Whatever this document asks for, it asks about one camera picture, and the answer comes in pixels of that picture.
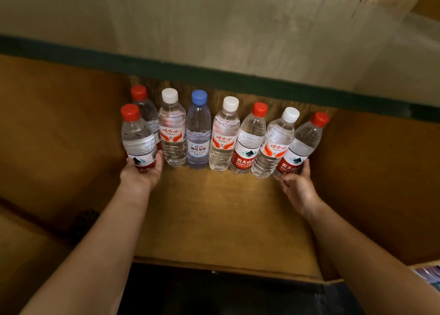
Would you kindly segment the person's right hand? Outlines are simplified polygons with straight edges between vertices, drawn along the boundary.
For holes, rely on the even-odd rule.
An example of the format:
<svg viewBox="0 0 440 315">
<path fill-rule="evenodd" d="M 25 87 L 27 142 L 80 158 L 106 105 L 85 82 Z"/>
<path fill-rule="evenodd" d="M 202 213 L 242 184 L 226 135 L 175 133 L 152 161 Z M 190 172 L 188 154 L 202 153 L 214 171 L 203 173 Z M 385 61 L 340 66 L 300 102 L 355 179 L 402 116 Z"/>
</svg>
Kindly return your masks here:
<svg viewBox="0 0 440 315">
<path fill-rule="evenodd" d="M 285 173 L 283 175 L 296 175 L 296 186 L 283 190 L 295 210 L 307 221 L 311 222 L 324 205 L 311 180 L 310 161 L 306 159 L 300 174 Z"/>
</svg>

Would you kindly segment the person's left hand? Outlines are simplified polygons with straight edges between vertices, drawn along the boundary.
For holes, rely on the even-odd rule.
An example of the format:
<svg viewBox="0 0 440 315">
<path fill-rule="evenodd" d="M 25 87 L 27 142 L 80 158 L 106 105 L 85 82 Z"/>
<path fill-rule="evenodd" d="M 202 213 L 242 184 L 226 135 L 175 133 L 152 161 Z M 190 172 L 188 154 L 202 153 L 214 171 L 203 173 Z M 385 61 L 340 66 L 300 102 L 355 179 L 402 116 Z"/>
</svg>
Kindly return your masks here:
<svg viewBox="0 0 440 315">
<path fill-rule="evenodd" d="M 162 173 L 156 174 L 154 167 L 148 168 L 145 173 L 141 173 L 135 167 L 133 159 L 127 157 L 126 165 L 120 173 L 119 188 L 137 195 L 149 194 L 158 184 L 162 175 Z"/>
</svg>

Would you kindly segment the red cap water bottle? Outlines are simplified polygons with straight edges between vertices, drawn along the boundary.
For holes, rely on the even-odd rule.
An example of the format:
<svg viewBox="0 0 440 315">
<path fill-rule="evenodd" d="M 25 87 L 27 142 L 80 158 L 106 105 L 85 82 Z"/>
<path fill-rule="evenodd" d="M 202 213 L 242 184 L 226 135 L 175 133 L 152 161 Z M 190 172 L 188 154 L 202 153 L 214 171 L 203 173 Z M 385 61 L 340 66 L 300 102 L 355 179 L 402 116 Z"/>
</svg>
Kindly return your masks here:
<svg viewBox="0 0 440 315">
<path fill-rule="evenodd" d="M 250 114 L 240 126 L 229 166 L 236 175 L 249 172 L 256 159 L 267 130 L 267 110 L 268 106 L 265 103 L 254 103 Z"/>
<path fill-rule="evenodd" d="M 329 121 L 330 117 L 327 113 L 316 112 L 308 122 L 295 130 L 294 141 L 273 172 L 276 179 L 279 179 L 282 174 L 298 173 L 319 145 L 323 129 Z"/>
<path fill-rule="evenodd" d="M 158 123 L 158 110 L 153 102 L 149 99 L 149 94 L 146 87 L 142 85 L 135 85 L 131 87 L 131 96 L 133 103 L 139 107 L 142 118 L 146 121 L 154 134 L 157 149 L 163 150 Z"/>
<path fill-rule="evenodd" d="M 121 114 L 124 120 L 121 128 L 124 149 L 138 171 L 147 173 L 156 166 L 157 145 L 154 134 L 142 118 L 137 105 L 124 105 Z"/>
</svg>

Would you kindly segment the person's right forearm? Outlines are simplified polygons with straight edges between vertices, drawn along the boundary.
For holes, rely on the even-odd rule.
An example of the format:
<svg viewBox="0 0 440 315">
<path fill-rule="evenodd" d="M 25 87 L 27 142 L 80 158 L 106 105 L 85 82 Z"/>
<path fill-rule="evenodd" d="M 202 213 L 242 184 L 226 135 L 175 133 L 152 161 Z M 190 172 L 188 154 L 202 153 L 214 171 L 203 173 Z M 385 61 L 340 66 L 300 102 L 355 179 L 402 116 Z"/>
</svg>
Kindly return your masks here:
<svg viewBox="0 0 440 315">
<path fill-rule="evenodd" d="M 367 315 L 440 315 L 440 292 L 326 203 L 300 212 Z"/>
</svg>

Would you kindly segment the person's left forearm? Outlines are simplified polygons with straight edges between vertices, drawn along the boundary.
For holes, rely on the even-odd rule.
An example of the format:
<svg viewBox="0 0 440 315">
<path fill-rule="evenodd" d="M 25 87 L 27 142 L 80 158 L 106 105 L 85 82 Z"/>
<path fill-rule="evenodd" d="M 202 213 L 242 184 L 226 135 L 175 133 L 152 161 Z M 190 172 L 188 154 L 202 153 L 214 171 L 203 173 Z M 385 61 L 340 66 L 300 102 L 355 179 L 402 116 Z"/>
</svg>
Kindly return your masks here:
<svg viewBox="0 0 440 315">
<path fill-rule="evenodd" d="M 150 184 L 121 184 L 96 223 L 19 315 L 117 315 Z"/>
</svg>

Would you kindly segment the white cap water bottle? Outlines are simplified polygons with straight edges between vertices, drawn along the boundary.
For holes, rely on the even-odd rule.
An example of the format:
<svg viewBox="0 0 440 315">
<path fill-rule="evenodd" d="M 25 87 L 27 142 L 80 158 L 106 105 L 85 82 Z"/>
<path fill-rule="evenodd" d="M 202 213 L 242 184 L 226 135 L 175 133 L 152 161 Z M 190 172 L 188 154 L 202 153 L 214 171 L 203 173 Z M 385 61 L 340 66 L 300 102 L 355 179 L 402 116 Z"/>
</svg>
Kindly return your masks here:
<svg viewBox="0 0 440 315">
<path fill-rule="evenodd" d="M 186 115 L 186 110 L 179 103 L 178 91 L 173 88 L 162 90 L 159 134 L 165 161 L 171 167 L 181 167 L 187 160 Z"/>
<path fill-rule="evenodd" d="M 251 167 L 251 173 L 260 179 L 268 178 L 281 161 L 294 140 L 294 124 L 300 112 L 287 107 L 280 118 L 273 120 L 267 127 L 265 141 Z"/>
<path fill-rule="evenodd" d="M 236 97 L 227 96 L 223 100 L 222 110 L 214 118 L 209 150 L 209 166 L 215 172 L 226 171 L 231 162 L 240 129 L 238 106 L 239 100 Z"/>
</svg>

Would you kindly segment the blue cap water bottle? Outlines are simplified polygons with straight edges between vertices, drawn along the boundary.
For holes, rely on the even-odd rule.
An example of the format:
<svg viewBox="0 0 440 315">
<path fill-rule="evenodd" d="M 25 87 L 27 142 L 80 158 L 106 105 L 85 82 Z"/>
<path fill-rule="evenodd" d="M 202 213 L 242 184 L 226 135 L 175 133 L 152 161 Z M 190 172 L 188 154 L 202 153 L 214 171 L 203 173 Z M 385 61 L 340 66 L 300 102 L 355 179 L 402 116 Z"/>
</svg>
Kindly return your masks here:
<svg viewBox="0 0 440 315">
<path fill-rule="evenodd" d="M 211 140 L 211 112 L 204 90 L 191 93 L 191 105 L 186 117 L 187 164 L 193 169 L 203 169 L 209 161 Z"/>
</svg>

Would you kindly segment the wooden shelf cabinet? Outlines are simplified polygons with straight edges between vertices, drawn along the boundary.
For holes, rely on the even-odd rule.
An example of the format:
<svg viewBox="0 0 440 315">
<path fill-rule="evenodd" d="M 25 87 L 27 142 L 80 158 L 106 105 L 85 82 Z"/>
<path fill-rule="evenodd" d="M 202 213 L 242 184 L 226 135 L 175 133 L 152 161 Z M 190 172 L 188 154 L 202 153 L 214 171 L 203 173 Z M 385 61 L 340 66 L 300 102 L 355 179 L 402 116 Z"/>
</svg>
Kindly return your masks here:
<svg viewBox="0 0 440 315">
<path fill-rule="evenodd" d="M 333 114 L 311 175 L 324 201 L 405 264 L 440 260 L 440 123 L 264 99 Z M 74 222 L 102 211 L 126 153 L 125 75 L 0 55 L 0 315 L 65 259 Z M 136 259 L 322 282 L 339 274 L 274 177 L 165 167 Z"/>
</svg>

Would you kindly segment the shelf board with green edge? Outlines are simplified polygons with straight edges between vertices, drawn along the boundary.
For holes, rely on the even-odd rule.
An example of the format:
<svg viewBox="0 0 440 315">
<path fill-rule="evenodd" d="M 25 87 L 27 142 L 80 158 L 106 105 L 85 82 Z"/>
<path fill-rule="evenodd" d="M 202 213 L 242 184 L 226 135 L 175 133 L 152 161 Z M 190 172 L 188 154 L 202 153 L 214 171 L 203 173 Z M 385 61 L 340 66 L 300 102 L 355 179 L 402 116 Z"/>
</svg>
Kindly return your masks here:
<svg viewBox="0 0 440 315">
<path fill-rule="evenodd" d="M 418 0 L 0 0 L 0 54 L 440 123 Z"/>
</svg>

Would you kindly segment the colourful packets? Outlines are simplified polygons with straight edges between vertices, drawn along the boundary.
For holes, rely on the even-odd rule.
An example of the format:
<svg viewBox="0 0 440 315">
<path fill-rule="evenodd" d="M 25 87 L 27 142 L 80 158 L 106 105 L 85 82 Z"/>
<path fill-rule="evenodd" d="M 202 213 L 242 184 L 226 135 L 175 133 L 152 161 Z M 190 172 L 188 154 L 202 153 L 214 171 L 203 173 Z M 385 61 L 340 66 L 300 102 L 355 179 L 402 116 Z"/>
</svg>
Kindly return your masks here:
<svg viewBox="0 0 440 315">
<path fill-rule="evenodd" d="M 412 271 L 440 292 L 440 265 L 412 268 Z"/>
</svg>

